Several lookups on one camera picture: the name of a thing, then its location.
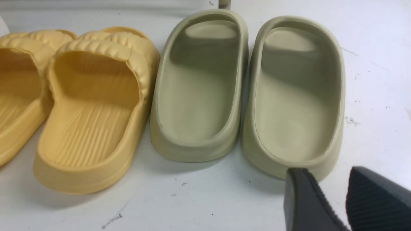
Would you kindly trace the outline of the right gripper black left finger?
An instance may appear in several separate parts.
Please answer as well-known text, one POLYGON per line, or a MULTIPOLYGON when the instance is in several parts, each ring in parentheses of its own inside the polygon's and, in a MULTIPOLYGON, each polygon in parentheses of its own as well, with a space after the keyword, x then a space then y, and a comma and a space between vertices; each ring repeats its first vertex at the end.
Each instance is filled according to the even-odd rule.
POLYGON ((307 169, 289 168, 285 181, 283 208, 287 231, 349 231, 307 169))

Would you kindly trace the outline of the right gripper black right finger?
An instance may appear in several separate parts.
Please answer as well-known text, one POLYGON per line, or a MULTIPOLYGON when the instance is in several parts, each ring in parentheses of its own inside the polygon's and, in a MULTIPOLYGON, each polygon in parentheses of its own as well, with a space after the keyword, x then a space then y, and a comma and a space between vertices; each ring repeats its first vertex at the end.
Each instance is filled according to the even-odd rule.
POLYGON ((352 231, 409 231, 411 192, 362 166, 351 168, 345 201, 352 231))

